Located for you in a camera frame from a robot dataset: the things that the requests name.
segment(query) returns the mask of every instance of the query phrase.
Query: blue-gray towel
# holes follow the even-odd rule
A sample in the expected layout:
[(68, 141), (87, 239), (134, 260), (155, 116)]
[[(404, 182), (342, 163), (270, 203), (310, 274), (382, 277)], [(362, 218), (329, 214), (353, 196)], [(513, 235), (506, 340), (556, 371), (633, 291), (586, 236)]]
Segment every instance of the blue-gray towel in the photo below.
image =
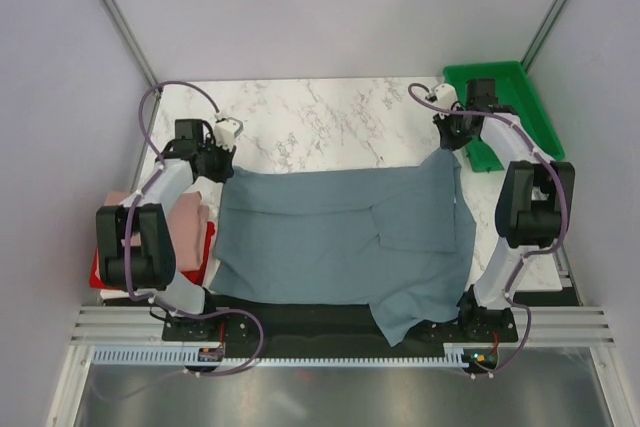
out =
[(458, 314), (475, 222), (460, 165), (257, 174), (222, 191), (212, 289), (266, 303), (369, 304), (391, 345)]

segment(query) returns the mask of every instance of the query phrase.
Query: marble tabletop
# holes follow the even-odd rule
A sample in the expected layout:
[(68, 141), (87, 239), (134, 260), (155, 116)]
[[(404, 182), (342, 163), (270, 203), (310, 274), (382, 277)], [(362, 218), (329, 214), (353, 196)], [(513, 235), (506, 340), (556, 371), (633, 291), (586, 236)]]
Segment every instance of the marble tabletop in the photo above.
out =
[[(428, 86), (436, 78), (300, 79), (196, 82), (226, 114), (244, 122), (234, 165), (263, 173), (312, 172), (418, 165), (438, 148), (433, 114), (407, 94), (411, 82)], [(182, 86), (165, 87), (151, 137), (162, 148), (173, 138), (177, 118), (214, 122), (207, 100)], [(496, 241), (493, 215), (503, 172), (474, 173), (461, 152), (462, 189), (476, 220), (476, 245), (469, 284), (487, 266)], [(141, 179), (154, 155), (147, 149)], [(198, 179), (199, 190), (217, 220), (222, 186)], [(207, 281), (217, 262), (211, 259)], [(529, 261), (518, 290), (560, 290), (552, 256)]]

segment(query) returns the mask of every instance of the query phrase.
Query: green plastic bin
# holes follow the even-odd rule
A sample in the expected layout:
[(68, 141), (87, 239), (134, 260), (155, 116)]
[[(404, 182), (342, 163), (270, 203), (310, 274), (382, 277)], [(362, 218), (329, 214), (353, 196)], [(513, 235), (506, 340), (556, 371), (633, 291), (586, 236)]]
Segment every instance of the green plastic bin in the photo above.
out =
[[(455, 87), (463, 105), (467, 101), (467, 81), (477, 78), (496, 79), (496, 95), (500, 103), (513, 106), (520, 116), (522, 126), (542, 150), (556, 160), (564, 159), (560, 140), (520, 62), (450, 65), (445, 67), (443, 73), (445, 82)], [(496, 154), (481, 140), (473, 139), (466, 149), (474, 172), (503, 170)]]

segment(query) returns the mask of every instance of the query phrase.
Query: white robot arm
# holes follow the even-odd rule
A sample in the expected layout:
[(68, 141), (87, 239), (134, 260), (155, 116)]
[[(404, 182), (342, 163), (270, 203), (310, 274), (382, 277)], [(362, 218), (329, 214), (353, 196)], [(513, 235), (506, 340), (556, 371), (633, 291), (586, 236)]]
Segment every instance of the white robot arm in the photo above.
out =
[[(199, 176), (214, 182), (233, 176), (235, 139), (242, 129), (242, 122), (232, 118), (219, 119), (213, 128), (199, 119), (176, 120), (175, 139), (141, 184), (149, 185), (148, 189), (143, 187), (118, 206), (102, 207), (96, 214), (100, 278), (106, 285), (128, 290), (128, 268), (135, 296), (151, 297), (159, 305), (191, 315), (215, 310), (211, 294), (176, 269), (166, 215)], [(130, 245), (131, 235), (128, 240), (126, 235), (131, 209), (131, 231), (141, 239), (136, 247)]]
[[(413, 92), (416, 87), (427, 92), (427, 102)], [(457, 150), (478, 138), (493, 149), (507, 171), (496, 205), (498, 243), (487, 269), (471, 292), (465, 293), (461, 315), (464, 302), (472, 302), (475, 311), (508, 309), (512, 305), (509, 296), (524, 273), (521, 262), (527, 253), (552, 245), (561, 235), (563, 222), (566, 231), (574, 168), (568, 162), (555, 162), (537, 147), (522, 128), (515, 110), (498, 102), (494, 79), (470, 80), (464, 108), (449, 84), (440, 84), (431, 90), (412, 84), (409, 93), (420, 104), (439, 112), (433, 120), (442, 148)], [(469, 115), (460, 115), (461, 110), (469, 111)], [(560, 191), (550, 178), (549, 168), (557, 174)], [(562, 218), (563, 207), (566, 219)]]

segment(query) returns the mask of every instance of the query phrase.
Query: folded pink towel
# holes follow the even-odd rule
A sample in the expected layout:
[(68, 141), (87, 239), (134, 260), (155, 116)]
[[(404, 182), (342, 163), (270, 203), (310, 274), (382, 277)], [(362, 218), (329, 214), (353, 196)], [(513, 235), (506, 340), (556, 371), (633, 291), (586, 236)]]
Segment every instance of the folded pink towel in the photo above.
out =
[[(129, 197), (126, 192), (109, 192), (104, 205), (118, 205)], [(182, 194), (169, 212), (167, 225), (180, 272), (200, 269), (206, 240), (209, 207), (200, 205), (200, 192)], [(131, 238), (131, 245), (140, 245), (140, 235)]]

